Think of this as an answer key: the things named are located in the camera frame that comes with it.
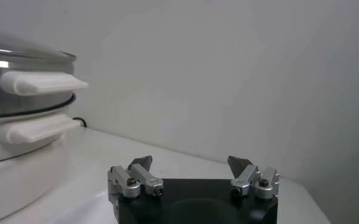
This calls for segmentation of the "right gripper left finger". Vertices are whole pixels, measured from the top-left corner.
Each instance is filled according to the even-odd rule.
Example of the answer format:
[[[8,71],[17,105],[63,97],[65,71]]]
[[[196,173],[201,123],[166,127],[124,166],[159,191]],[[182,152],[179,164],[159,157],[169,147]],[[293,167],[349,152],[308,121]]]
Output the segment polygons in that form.
[[[150,173],[151,155],[135,158],[127,166],[112,166],[107,172],[109,201],[132,201],[142,197],[160,201],[164,182]]]

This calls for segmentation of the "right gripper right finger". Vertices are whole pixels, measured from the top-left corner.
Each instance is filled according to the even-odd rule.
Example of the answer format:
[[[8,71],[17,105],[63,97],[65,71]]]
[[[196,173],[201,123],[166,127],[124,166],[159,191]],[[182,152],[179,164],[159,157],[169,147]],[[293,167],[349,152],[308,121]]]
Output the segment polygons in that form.
[[[262,200],[278,197],[280,175],[275,168],[267,167],[261,171],[248,159],[235,156],[229,156],[227,162],[234,176],[230,185],[235,198],[247,197],[252,193]]]

